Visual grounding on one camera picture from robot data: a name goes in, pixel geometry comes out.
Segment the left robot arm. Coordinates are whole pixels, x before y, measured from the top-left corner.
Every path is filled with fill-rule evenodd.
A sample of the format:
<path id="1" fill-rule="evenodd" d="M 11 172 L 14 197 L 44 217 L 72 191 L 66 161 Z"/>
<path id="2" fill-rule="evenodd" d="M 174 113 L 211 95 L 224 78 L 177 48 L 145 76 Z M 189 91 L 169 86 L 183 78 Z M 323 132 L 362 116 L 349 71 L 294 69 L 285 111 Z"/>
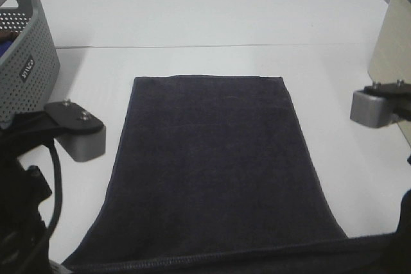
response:
<path id="1" fill-rule="evenodd" d="M 45 112 L 20 114 L 1 130 L 1 273 L 52 273 L 49 239 L 62 210 L 62 175 L 54 138 L 60 132 Z M 55 188 L 37 166 L 19 157 L 44 145 L 50 152 Z"/>

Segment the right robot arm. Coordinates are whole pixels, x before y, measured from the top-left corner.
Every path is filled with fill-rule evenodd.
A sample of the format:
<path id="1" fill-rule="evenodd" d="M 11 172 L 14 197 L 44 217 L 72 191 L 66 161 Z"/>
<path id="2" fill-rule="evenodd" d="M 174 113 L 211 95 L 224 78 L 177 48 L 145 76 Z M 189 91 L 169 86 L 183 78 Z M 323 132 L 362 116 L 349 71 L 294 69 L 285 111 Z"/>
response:
<path id="1" fill-rule="evenodd" d="M 401 200 L 400 216 L 396 232 L 398 234 L 410 235 L 410 189 Z"/>

